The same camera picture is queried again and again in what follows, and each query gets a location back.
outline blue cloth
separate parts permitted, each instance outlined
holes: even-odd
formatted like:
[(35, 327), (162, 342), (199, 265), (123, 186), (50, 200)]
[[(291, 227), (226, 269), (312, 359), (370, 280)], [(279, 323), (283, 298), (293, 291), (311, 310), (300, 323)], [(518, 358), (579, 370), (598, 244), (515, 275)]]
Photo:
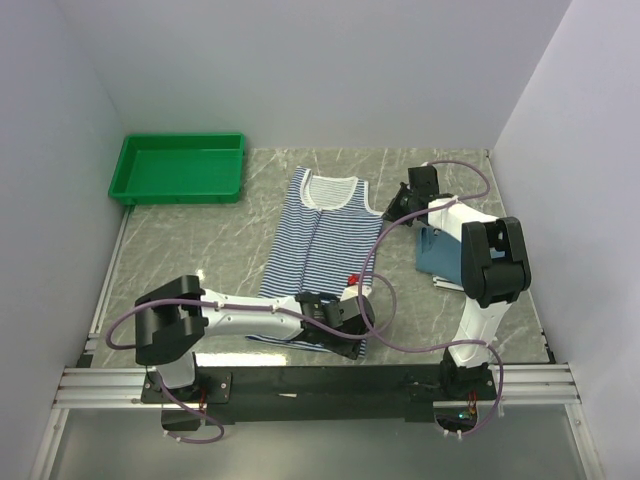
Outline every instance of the blue cloth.
[[(491, 258), (504, 252), (491, 250)], [(433, 227), (422, 227), (416, 238), (416, 270), (462, 286), (462, 243)]]
[[(382, 228), (381, 214), (369, 207), (368, 191), (368, 182), (356, 177), (318, 177), (298, 167), (287, 191), (259, 296), (322, 292), (340, 297), (349, 277), (360, 273)], [(372, 281), (366, 278), (364, 284), (370, 286)], [(328, 351), (305, 342), (261, 335), (248, 338)], [(363, 341), (361, 355), (365, 348)]]

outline black joint housing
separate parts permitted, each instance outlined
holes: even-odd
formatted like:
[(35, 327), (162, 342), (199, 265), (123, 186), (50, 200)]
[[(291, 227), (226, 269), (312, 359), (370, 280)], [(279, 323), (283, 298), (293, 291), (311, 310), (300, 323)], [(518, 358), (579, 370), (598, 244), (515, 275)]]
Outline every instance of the black joint housing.
[(447, 348), (440, 362), (440, 387), (450, 398), (461, 398), (488, 385), (493, 380), (489, 364), (459, 367)]
[[(400, 182), (400, 190), (382, 215), (384, 220), (396, 220), (428, 208), (429, 202), (439, 198), (438, 171), (433, 165), (414, 167), (409, 169), (409, 185)], [(427, 215), (419, 217), (427, 223)], [(407, 220), (405, 225), (413, 225), (413, 220)]]
[[(184, 275), (136, 300), (136, 306), (153, 300), (200, 300), (204, 290), (195, 275)], [(163, 305), (136, 314), (136, 363), (164, 365), (178, 360), (202, 337), (208, 319), (197, 306)]]
[[(296, 295), (295, 298), (300, 303), (304, 315), (334, 330), (351, 335), (362, 335), (368, 330), (362, 319), (357, 297), (341, 301), (335, 295), (304, 292)], [(373, 324), (374, 314), (371, 303), (366, 297), (363, 301), (367, 318)], [(327, 350), (352, 360), (358, 358), (362, 340), (341, 338), (307, 322), (303, 323), (303, 328), (303, 332), (294, 340), (322, 345)]]
[[(491, 249), (504, 252), (491, 258)], [(513, 303), (531, 285), (522, 226), (514, 217), (462, 224), (462, 287), (482, 308)]]

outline shirt armhole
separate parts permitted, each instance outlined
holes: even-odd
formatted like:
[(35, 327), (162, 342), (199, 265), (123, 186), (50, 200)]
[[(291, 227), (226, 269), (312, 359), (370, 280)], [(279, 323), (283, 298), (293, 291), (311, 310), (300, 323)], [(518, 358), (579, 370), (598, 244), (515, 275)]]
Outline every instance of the shirt armhole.
[(372, 213), (378, 217), (381, 217), (384, 212), (378, 212), (374, 210), (369, 205), (369, 182), (367, 180), (363, 180), (364, 182), (364, 208), (367, 209), (367, 212)]

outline red object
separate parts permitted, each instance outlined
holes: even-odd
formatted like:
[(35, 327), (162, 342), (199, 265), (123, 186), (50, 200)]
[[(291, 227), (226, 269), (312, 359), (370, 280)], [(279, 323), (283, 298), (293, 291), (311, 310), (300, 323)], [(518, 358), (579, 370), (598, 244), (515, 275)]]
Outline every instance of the red object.
[(357, 285), (358, 284), (358, 280), (360, 280), (360, 275), (358, 275), (357, 273), (354, 273), (347, 280), (347, 286), (348, 287), (353, 287), (354, 285)]
[(198, 404), (198, 410), (200, 410), (201, 413), (207, 413), (206, 411), (206, 400), (207, 400), (207, 391), (203, 388), (200, 389), (200, 393), (202, 394), (200, 397), (200, 403)]

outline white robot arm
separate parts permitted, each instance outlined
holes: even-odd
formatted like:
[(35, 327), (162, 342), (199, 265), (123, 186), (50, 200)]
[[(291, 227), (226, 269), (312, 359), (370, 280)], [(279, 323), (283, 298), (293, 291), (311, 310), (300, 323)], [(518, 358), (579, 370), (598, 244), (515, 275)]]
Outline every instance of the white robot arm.
[[(178, 307), (179, 302), (174, 301), (137, 313), (136, 362), (155, 366), (165, 385), (176, 389), (194, 383), (196, 365), (192, 348), (207, 336), (263, 335), (285, 341), (304, 341), (355, 359), (361, 338), (335, 336), (296, 316), (311, 317), (344, 334), (360, 336), (366, 332), (366, 326), (355, 290), (356, 287), (347, 287), (341, 298), (308, 292), (279, 298), (238, 297), (203, 290), (198, 277), (180, 277), (140, 297), (136, 305), (184, 299), (187, 302), (197, 300), (198, 306)], [(366, 299), (370, 291), (370, 287), (364, 290), (365, 311), (374, 321), (373, 310)], [(200, 306), (202, 303), (216, 305), (216, 308)]]
[[(440, 194), (437, 171), (432, 165), (410, 168), (409, 185), (401, 183), (384, 218), (397, 221), (407, 214), (442, 207), (451, 201), (450, 195)], [(467, 298), (453, 340), (491, 343), (502, 317), (531, 283), (520, 222), (513, 217), (487, 215), (460, 202), (419, 220), (461, 243), (462, 287)], [(492, 258), (492, 249), (504, 255)], [(478, 367), (489, 360), (489, 352), (480, 345), (450, 347), (449, 353), (457, 367)]]

